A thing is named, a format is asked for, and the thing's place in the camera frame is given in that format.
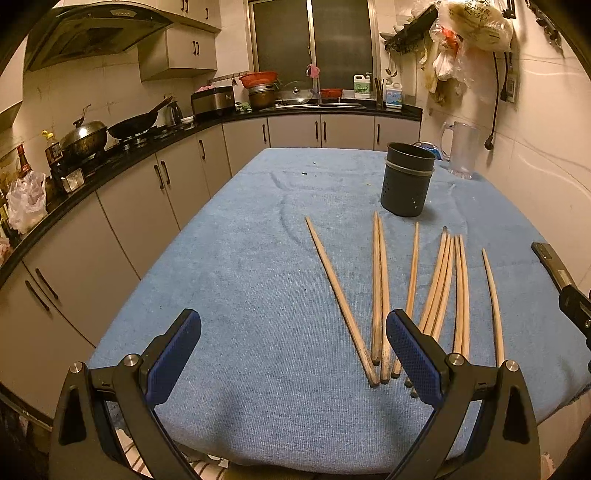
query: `wok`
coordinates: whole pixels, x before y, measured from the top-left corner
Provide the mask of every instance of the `wok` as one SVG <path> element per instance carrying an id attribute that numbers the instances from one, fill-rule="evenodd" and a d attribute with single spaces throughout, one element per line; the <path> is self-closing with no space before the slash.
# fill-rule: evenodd
<path id="1" fill-rule="evenodd" d="M 132 118 L 128 118 L 127 120 L 123 120 L 122 122 L 109 127 L 110 135 L 114 138 L 122 139 L 145 132 L 156 122 L 156 118 L 158 118 L 158 110 L 168 105 L 172 99 L 172 97 L 165 98 L 148 113 L 133 116 Z"/>

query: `cup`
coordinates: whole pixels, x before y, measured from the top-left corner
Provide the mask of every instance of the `cup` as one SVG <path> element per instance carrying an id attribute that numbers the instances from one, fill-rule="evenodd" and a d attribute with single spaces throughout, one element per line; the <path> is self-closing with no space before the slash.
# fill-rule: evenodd
<path id="1" fill-rule="evenodd" d="M 443 149 L 443 134 L 445 130 L 453 132 L 452 151 L 450 154 Z M 449 171 L 454 175 L 463 179 L 471 179 L 476 165 L 476 156 L 478 155 L 479 146 L 479 131 L 477 128 L 464 124 L 462 122 L 454 122 L 443 124 L 441 129 L 441 138 L 439 141 L 439 149 L 443 155 L 444 160 L 449 160 Z"/>

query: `pot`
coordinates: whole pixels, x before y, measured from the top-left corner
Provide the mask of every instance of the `pot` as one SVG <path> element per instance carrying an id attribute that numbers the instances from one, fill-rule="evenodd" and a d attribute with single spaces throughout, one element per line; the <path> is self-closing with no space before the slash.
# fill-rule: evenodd
<path id="1" fill-rule="evenodd" d="M 275 85 L 257 85 L 248 89 L 248 99 L 253 110 L 262 110 L 275 105 Z"/>
<path id="2" fill-rule="evenodd" d="M 74 122 L 76 127 L 61 139 L 61 149 L 68 155 L 86 158 L 102 150 L 107 144 L 107 126 L 103 122 L 94 121 L 84 123 L 82 118 Z"/>

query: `table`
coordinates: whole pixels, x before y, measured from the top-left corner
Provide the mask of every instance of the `table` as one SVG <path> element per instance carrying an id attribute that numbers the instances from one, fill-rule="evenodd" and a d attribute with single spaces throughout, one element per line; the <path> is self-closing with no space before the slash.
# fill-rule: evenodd
<path id="1" fill-rule="evenodd" d="M 558 292 L 530 249 L 529 221 L 478 175 L 438 162 L 420 221 L 415 317 L 444 225 L 462 233 L 470 278 L 470 361 L 495 365 L 481 248 L 495 276 L 505 355 L 524 373 L 538 421 L 591 378 L 583 337 L 558 309 Z M 331 473 L 388 472 L 431 413 L 404 376 L 370 389 L 306 227 L 309 215 L 366 344 L 371 338 L 372 214 L 384 219 L 392 308 L 404 308 L 414 222 L 379 203 L 384 153 L 267 149 L 183 229 L 113 321 L 90 360 L 114 365 L 141 353 L 183 308 L 202 337 L 169 401 L 156 408 L 174 440 L 238 463 Z M 440 338 L 450 351 L 455 281 Z M 463 451 L 478 406 L 450 455 Z"/>

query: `kitchen counter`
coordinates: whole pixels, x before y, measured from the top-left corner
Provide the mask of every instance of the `kitchen counter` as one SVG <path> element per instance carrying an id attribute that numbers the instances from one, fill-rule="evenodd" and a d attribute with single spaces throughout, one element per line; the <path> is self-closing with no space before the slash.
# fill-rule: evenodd
<path id="1" fill-rule="evenodd" d="M 310 113 L 346 113 L 353 115 L 373 115 L 384 116 L 391 118 L 402 118 L 408 120 L 415 120 L 420 122 L 422 116 L 422 109 L 405 105 L 400 111 L 377 109 L 375 107 L 351 107 L 351 106 L 333 106 L 329 103 L 322 105 L 306 105 L 296 108 L 271 108 L 263 111 L 256 111 L 251 113 L 230 113 L 228 115 L 220 116 L 208 121 L 193 124 L 192 127 L 184 130 L 179 130 L 175 134 L 162 140 L 153 140 L 147 145 L 129 150 L 124 153 L 115 155 L 96 172 L 86 179 L 86 183 L 77 189 L 75 192 L 59 198 L 53 204 L 47 206 L 48 215 L 39 222 L 29 233 L 22 237 L 21 243 L 14 249 L 14 252 L 8 257 L 4 264 L 0 267 L 0 288 L 4 285 L 7 278 L 10 276 L 17 264 L 22 260 L 25 254 L 37 243 L 43 235 L 45 235 L 53 225 L 55 225 L 64 215 L 78 205 L 83 199 L 95 192 L 98 188 L 112 180 L 117 175 L 123 173 L 128 168 L 136 165 L 143 159 L 155 154 L 169 145 L 179 142 L 191 135 L 194 135 L 202 130 L 208 129 L 215 125 L 224 122 L 233 122 L 238 120 L 246 120 L 249 118 L 263 118 L 267 116 L 278 115 L 301 115 Z"/>

